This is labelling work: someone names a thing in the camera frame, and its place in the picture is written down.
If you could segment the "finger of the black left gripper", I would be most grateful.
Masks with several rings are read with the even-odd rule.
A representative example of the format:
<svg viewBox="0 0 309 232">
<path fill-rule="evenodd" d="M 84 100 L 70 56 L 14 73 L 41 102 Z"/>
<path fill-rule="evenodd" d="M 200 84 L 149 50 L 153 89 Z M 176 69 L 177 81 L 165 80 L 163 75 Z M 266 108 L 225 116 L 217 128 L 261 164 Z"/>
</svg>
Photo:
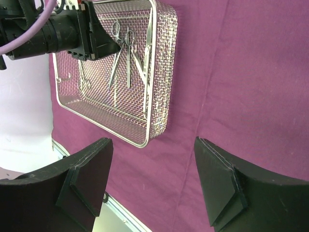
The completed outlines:
<svg viewBox="0 0 309 232">
<path fill-rule="evenodd" d="M 90 59 L 102 59 L 120 51 L 120 46 L 103 28 L 97 17 L 94 4 L 88 3 Z"/>
</svg>

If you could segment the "steel forceps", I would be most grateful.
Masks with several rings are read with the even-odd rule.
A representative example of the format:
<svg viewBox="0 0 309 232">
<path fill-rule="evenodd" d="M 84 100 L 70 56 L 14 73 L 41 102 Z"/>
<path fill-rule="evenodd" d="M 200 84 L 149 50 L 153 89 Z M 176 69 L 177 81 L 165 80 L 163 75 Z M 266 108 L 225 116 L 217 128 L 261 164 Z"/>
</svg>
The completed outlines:
<svg viewBox="0 0 309 232">
<path fill-rule="evenodd" d="M 118 51 L 114 55 L 111 75 L 110 75 L 110 79 L 109 79 L 109 89 L 112 87 L 114 76 L 115 76 L 115 72 L 116 72 L 116 68 L 117 68 L 117 65 L 118 65 L 118 60 L 119 60 L 120 54 L 121 54 L 123 46 L 124 46 L 124 44 L 123 44 L 124 40 L 121 38 L 120 32 L 121 32 L 120 22 L 119 21 L 115 21 L 113 23 L 113 25 L 112 25 L 112 35 L 114 36 L 116 42 L 121 44 L 121 48 L 120 48 L 120 51 Z"/>
<path fill-rule="evenodd" d="M 127 88 L 131 87 L 131 47 L 134 43 L 134 32 L 127 28 L 127 32 L 125 35 L 125 43 L 126 43 L 126 86 Z"/>
</svg>

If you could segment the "metal mesh instrument tray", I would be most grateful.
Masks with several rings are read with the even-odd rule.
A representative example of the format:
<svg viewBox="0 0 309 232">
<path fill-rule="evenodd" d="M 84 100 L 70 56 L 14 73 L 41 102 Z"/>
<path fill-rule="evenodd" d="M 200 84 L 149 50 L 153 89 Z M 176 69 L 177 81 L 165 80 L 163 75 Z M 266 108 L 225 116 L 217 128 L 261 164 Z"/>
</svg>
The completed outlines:
<svg viewBox="0 0 309 232">
<path fill-rule="evenodd" d="M 64 109 L 90 121 L 125 142 L 143 148 L 162 134 L 168 123 L 176 48 L 176 10 L 160 0 L 101 0 L 94 2 L 107 33 L 119 21 L 123 49 L 109 89 L 114 55 L 80 61 L 67 52 L 53 55 L 56 98 Z M 144 63 L 147 28 L 152 18 L 152 45 L 148 85 L 144 85 L 131 58 L 131 87 L 126 86 L 127 28 L 134 32 L 134 49 Z"/>
</svg>

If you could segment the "purple cloth wrap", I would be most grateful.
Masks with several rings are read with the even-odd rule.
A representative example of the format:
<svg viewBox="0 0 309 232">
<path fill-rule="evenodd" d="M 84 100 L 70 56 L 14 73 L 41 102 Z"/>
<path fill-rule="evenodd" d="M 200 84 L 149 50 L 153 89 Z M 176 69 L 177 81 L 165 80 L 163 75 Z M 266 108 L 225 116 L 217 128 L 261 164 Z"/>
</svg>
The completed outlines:
<svg viewBox="0 0 309 232">
<path fill-rule="evenodd" d="M 309 3 L 170 0 L 178 16 L 169 124 L 139 149 L 113 136 L 107 192 L 154 232 L 211 232 L 196 137 L 309 178 Z"/>
</svg>

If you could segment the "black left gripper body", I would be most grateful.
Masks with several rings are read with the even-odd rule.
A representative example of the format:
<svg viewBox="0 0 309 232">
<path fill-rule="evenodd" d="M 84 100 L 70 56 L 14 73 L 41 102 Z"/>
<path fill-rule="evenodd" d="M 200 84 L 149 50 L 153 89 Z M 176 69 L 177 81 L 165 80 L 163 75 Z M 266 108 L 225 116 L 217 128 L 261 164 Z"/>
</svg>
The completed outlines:
<svg viewBox="0 0 309 232">
<path fill-rule="evenodd" d="M 11 60 L 68 52 L 76 59 L 90 59 L 88 0 L 69 7 L 33 0 L 0 2 L 0 55 Z"/>
</svg>

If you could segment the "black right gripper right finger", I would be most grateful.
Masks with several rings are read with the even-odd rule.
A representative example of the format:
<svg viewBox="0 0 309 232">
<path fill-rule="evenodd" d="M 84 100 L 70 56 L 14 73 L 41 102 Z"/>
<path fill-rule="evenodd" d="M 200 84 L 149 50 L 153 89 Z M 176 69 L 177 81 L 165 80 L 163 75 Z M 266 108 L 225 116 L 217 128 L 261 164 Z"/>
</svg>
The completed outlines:
<svg viewBox="0 0 309 232">
<path fill-rule="evenodd" d="M 308 231 L 308 181 L 259 167 L 200 137 L 194 151 L 208 220 L 215 231 Z"/>
</svg>

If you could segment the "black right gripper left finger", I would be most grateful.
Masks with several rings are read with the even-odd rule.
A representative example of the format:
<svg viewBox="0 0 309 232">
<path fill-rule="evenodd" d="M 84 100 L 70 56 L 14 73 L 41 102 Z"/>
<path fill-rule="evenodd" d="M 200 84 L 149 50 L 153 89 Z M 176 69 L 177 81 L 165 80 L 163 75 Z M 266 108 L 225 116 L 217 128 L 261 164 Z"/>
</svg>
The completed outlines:
<svg viewBox="0 0 309 232">
<path fill-rule="evenodd" d="M 92 231 L 103 204 L 112 156 L 112 140 L 101 138 L 43 168 L 2 179 L 1 231 Z"/>
</svg>

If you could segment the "steel tweezers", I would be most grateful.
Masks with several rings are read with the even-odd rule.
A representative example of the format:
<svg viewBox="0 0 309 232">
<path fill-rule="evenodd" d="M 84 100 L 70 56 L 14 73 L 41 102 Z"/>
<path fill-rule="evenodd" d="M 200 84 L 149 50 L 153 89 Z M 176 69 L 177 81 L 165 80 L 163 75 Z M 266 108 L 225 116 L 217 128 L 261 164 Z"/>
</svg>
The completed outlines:
<svg viewBox="0 0 309 232">
<path fill-rule="evenodd" d="M 149 70 L 149 57 L 150 57 L 151 45 L 152 45 L 152 18 L 150 17 L 147 28 L 146 45 L 144 51 L 143 72 L 145 75 L 147 75 L 147 72 Z"/>
</svg>

